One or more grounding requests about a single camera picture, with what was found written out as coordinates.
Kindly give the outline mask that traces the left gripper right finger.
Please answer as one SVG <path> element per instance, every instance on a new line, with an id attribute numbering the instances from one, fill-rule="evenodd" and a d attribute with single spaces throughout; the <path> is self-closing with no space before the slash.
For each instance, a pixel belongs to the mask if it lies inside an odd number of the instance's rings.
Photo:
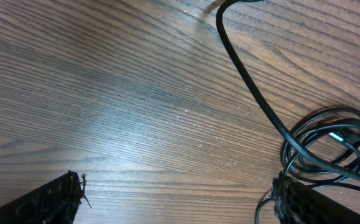
<path id="1" fill-rule="evenodd" d="M 360 224 L 360 214 L 283 173 L 273 178 L 271 198 L 281 223 Z"/>

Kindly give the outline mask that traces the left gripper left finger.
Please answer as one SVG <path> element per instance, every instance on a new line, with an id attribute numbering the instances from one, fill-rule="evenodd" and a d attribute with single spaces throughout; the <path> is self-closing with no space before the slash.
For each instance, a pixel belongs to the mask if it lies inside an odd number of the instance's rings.
<path id="1" fill-rule="evenodd" d="M 85 174 L 66 174 L 0 207 L 0 224 L 73 224 L 85 195 Z"/>

